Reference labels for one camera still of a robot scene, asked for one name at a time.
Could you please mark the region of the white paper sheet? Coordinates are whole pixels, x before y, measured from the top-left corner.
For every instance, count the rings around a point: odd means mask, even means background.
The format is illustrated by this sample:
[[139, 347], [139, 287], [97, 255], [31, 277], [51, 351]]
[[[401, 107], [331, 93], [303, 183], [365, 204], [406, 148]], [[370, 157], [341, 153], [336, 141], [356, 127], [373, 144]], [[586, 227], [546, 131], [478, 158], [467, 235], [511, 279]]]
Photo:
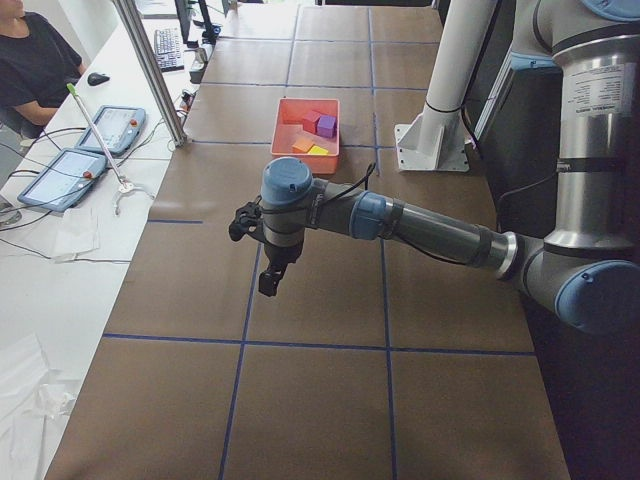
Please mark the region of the white paper sheet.
[[58, 227], [52, 258], [56, 262], [75, 260], [80, 254], [100, 247], [98, 217], [91, 207], [67, 209]]

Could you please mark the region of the far teach pendant tablet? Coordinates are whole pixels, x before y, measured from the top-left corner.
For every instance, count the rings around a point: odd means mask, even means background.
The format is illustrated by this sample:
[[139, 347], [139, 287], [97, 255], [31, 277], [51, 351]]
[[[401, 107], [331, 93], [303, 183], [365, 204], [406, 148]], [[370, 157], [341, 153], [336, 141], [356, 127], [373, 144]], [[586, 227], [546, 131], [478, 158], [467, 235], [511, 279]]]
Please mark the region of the far teach pendant tablet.
[[141, 133], [146, 123], [143, 108], [103, 105], [93, 117], [107, 148], [114, 157], [127, 152]]

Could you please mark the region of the black monitor stand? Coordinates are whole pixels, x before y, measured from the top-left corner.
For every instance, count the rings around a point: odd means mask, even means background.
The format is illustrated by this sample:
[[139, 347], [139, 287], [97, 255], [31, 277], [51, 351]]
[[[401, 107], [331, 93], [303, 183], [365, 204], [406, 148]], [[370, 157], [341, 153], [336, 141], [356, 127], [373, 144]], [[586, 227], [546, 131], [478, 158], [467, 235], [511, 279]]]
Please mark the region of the black monitor stand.
[[[216, 44], [221, 33], [221, 26], [211, 20], [209, 5], [205, 0], [175, 0], [174, 5], [184, 45], [195, 47], [196, 42], [207, 45]], [[192, 26], [201, 30], [199, 39], [196, 39], [196, 36], [191, 33]]]

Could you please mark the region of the pink plastic bin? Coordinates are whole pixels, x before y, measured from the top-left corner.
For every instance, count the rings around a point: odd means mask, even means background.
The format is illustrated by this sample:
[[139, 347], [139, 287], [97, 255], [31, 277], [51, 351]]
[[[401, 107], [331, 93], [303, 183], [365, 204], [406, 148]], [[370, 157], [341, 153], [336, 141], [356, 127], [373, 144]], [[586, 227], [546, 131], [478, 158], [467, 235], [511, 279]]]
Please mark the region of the pink plastic bin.
[[[309, 110], [337, 118], [337, 132], [333, 138], [323, 138], [303, 130], [302, 116]], [[328, 155], [293, 153], [292, 145], [299, 137], [306, 137], [314, 145], [329, 151]], [[292, 156], [306, 163], [314, 174], [332, 175], [337, 171], [340, 155], [340, 103], [337, 99], [281, 98], [279, 100], [271, 142], [274, 158]]]

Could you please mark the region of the orange foam block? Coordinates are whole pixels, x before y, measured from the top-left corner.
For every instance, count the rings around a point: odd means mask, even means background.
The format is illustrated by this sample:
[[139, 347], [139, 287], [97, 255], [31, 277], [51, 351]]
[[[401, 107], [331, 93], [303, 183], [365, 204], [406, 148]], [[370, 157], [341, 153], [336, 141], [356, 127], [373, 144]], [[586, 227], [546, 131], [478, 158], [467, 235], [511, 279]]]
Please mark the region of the orange foam block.
[[307, 154], [314, 147], [314, 142], [306, 137], [297, 138], [292, 145], [293, 153]]

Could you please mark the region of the crumpled white plastic sheet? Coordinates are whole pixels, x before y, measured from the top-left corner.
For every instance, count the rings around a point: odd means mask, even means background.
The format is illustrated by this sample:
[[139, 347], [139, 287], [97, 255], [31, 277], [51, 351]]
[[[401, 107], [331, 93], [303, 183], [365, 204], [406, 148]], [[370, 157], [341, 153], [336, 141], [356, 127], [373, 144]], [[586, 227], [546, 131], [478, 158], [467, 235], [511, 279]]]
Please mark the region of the crumpled white plastic sheet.
[[1, 349], [1, 477], [43, 479], [75, 406], [81, 380], [50, 365], [34, 334]]

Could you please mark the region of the red foam block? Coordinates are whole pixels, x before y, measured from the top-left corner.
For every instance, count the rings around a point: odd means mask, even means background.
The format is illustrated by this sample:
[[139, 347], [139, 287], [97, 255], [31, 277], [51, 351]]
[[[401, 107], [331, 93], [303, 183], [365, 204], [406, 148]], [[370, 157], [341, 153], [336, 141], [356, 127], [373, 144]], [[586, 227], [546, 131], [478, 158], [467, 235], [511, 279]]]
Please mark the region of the red foam block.
[[307, 111], [301, 118], [301, 124], [304, 131], [314, 134], [317, 134], [317, 126], [322, 114], [315, 111], [309, 110]]

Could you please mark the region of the yellow foam block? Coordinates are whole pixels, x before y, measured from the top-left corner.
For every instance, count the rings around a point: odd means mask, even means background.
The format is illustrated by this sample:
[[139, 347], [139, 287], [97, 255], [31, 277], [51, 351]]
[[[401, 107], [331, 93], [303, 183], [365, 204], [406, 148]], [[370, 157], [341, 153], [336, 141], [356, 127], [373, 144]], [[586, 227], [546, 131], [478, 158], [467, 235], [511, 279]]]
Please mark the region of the yellow foam block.
[[328, 155], [329, 151], [323, 147], [320, 147], [318, 145], [313, 145], [309, 151], [308, 154], [311, 155]]

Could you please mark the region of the aluminium frame post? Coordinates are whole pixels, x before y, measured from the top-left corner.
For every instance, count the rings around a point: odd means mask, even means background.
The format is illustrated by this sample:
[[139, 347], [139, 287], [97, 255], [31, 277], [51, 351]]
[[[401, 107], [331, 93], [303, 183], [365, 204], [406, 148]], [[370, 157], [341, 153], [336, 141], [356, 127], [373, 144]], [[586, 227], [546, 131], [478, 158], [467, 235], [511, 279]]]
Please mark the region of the aluminium frame post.
[[182, 147], [187, 135], [174, 108], [174, 102], [169, 94], [163, 74], [157, 65], [153, 49], [147, 37], [143, 22], [139, 17], [134, 1], [113, 0], [112, 3], [124, 25], [132, 42], [134, 52], [138, 58], [148, 86], [159, 108], [162, 119], [169, 130], [175, 147]]

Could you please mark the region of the black computer mouse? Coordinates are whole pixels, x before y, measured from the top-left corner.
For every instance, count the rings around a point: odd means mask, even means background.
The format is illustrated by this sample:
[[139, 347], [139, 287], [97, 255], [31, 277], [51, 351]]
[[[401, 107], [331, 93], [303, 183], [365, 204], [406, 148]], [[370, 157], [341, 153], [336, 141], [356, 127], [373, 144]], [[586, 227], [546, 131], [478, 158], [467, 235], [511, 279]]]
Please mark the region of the black computer mouse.
[[109, 80], [110, 80], [110, 77], [108, 75], [101, 74], [98, 72], [92, 72], [87, 77], [87, 84], [89, 86], [98, 86], [103, 83], [106, 83]]

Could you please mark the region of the black keyboard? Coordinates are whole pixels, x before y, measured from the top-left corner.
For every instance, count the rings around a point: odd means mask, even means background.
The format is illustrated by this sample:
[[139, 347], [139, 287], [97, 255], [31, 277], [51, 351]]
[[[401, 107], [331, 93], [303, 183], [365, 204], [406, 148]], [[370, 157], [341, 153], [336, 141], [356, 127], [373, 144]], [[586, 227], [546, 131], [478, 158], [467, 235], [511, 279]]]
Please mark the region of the black keyboard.
[[177, 28], [156, 29], [153, 51], [156, 63], [162, 72], [184, 69], [182, 37]]

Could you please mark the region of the purple foam block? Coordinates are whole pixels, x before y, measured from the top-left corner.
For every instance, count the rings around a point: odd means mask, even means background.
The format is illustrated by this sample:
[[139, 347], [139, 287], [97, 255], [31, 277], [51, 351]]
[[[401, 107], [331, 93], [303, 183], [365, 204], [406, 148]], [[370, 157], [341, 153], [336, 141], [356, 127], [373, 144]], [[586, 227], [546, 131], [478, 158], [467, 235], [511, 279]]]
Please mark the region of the purple foam block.
[[337, 118], [332, 115], [321, 115], [316, 124], [316, 134], [323, 138], [333, 138], [337, 132]]

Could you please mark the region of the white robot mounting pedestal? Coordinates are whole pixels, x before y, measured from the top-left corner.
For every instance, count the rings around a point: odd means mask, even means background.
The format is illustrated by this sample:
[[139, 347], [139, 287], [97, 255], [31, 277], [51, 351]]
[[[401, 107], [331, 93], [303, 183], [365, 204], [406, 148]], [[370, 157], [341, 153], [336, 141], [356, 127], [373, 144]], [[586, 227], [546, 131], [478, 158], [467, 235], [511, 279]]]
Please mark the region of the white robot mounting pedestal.
[[497, 6], [489, 0], [450, 3], [423, 110], [412, 123], [395, 126], [400, 169], [469, 170], [461, 112]]

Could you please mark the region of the near teach pendant tablet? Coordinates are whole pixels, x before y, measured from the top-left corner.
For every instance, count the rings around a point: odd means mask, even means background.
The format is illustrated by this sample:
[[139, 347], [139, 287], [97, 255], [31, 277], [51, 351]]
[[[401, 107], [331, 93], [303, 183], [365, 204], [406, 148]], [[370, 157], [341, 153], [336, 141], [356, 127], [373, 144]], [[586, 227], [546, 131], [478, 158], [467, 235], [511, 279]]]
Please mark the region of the near teach pendant tablet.
[[97, 153], [65, 148], [18, 195], [22, 204], [53, 212], [76, 205], [105, 171], [106, 158]]

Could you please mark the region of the teach pendant tablet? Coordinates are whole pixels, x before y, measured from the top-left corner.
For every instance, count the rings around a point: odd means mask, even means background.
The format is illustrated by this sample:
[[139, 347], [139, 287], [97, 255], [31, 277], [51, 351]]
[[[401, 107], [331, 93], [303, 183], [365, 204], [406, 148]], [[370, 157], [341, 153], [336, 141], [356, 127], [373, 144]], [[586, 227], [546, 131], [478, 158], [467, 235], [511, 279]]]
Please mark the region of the teach pendant tablet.
[[107, 148], [114, 157], [127, 152], [141, 133], [146, 123], [143, 108], [103, 105], [93, 117]]
[[76, 205], [105, 171], [106, 158], [97, 153], [65, 148], [18, 195], [22, 204], [53, 212]]

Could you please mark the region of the person in black shirt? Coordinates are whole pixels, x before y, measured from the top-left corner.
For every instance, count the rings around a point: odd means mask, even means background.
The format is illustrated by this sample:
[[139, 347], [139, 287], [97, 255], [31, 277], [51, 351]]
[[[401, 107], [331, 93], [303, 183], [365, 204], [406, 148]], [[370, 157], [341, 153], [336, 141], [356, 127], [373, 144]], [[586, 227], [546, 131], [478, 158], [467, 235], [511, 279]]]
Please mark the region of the person in black shirt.
[[49, 21], [21, 1], [1, 3], [1, 106], [46, 126], [85, 73], [82, 57]]

